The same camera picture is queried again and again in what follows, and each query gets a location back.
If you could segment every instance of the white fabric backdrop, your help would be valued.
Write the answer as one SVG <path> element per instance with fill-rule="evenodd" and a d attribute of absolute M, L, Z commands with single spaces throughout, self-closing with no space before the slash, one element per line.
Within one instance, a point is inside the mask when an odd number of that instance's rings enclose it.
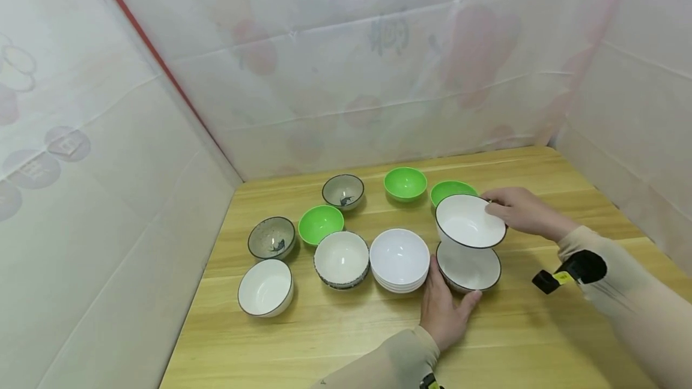
<path fill-rule="evenodd" d="M 245 179 L 546 143 L 618 0 L 125 0 Z"/>
<path fill-rule="evenodd" d="M 0 10 L 0 387 L 158 387 L 240 179 L 112 0 Z"/>
<path fill-rule="evenodd" d="M 557 140 L 692 275 L 692 0 L 622 0 Z"/>

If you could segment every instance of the person's left hand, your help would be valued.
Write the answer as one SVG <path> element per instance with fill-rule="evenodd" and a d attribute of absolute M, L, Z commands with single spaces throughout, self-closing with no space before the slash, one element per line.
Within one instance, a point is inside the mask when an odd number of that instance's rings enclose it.
<path fill-rule="evenodd" d="M 431 269 L 425 281 L 423 303 L 420 304 L 420 326 L 432 336 L 440 352 L 458 342 L 466 332 L 466 324 L 483 293 L 466 294 L 458 306 L 442 278 L 437 257 L 431 256 Z"/>

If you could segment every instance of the fish design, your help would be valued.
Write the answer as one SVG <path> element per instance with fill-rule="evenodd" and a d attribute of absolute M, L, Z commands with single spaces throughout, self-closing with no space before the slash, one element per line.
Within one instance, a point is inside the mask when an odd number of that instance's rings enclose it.
<path fill-rule="evenodd" d="M 279 243 L 275 247 L 270 249 L 269 251 L 271 251 L 273 253 L 277 253 L 277 252 L 282 251 L 283 248 L 286 248 L 286 242 L 283 239 L 281 239 L 281 240 L 279 240 Z"/>

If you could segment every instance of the wooden table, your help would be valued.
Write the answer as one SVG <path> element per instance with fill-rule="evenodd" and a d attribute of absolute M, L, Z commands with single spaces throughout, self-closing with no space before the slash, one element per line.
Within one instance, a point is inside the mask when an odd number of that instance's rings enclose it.
<path fill-rule="evenodd" d="M 659 252 L 600 192 L 550 148 L 520 148 L 407 165 L 441 180 L 468 181 L 479 191 L 524 186 L 552 206 L 618 240 L 665 284 L 690 300 L 692 281 Z M 346 215 L 346 228 L 372 242 L 393 227 L 418 233 L 431 251 L 436 227 L 428 196 L 410 205 L 386 198 L 383 177 L 392 166 L 352 172 L 365 183 L 366 201 Z M 233 197 L 182 333 L 163 389 L 307 388 L 318 377 L 376 348 L 418 323 L 422 289 L 391 294 L 369 275 L 351 292 L 334 292 L 314 274 L 305 245 L 287 260 L 296 296 L 283 315 L 250 318 L 238 307 L 242 275 L 255 263 L 247 235 L 269 216 L 295 224 L 322 204 L 320 190 L 335 172 L 251 181 Z M 559 266 L 556 246 L 510 230 L 496 248 L 502 279 L 485 295 L 462 343 L 442 357 L 436 375 L 448 388 L 653 388 L 616 342 L 606 320 L 576 285 L 545 295 L 531 284 L 541 269 Z"/>

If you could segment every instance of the green plastic bowl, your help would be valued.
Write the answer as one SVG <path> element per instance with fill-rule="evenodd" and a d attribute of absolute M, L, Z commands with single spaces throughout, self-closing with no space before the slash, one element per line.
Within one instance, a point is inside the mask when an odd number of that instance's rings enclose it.
<path fill-rule="evenodd" d="M 458 180 L 446 180 L 436 184 L 431 189 L 432 205 L 437 207 L 442 199 L 456 194 L 468 194 L 478 197 L 478 192 L 473 188 L 473 186 Z"/>
<path fill-rule="evenodd" d="M 300 218 L 299 234 L 306 244 L 316 247 L 335 231 L 344 229 L 344 216 L 336 207 L 315 206 Z"/>
<path fill-rule="evenodd" d="M 413 202 L 428 188 L 428 179 L 422 171 L 411 167 L 398 167 L 385 176 L 385 190 L 397 202 Z"/>

